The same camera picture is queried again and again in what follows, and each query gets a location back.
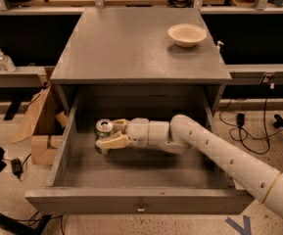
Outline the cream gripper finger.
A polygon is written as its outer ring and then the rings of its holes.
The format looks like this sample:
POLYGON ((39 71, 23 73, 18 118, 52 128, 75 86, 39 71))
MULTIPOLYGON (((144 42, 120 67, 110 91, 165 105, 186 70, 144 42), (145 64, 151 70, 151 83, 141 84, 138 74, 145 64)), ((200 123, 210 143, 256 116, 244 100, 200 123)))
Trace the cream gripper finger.
POLYGON ((125 118, 120 118, 120 119, 115 119, 113 121, 113 124, 114 124, 114 131, 120 131, 121 133, 124 133, 129 124, 129 121, 125 118))
POLYGON ((125 134, 118 131, 108 138, 97 140, 95 144, 101 150, 121 149, 129 144, 129 139, 125 134))

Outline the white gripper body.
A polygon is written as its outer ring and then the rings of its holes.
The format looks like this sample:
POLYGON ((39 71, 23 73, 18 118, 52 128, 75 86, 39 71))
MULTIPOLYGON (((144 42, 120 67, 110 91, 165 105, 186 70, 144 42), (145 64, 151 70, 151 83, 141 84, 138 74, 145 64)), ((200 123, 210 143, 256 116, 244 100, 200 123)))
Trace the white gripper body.
POLYGON ((132 119, 126 128, 130 144, 134 147, 145 147, 148 144, 149 120, 137 117, 132 119))

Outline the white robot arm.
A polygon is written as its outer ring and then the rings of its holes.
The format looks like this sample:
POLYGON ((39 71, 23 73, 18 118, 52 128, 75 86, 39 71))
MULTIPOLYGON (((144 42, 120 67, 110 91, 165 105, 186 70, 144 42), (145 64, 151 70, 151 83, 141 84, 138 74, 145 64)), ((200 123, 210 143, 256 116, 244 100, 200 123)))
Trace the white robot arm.
POLYGON ((194 147, 224 170, 260 203, 283 218, 283 172, 208 131, 185 115, 170 121, 137 117, 95 124, 96 150, 105 154, 128 146, 181 154, 194 147))

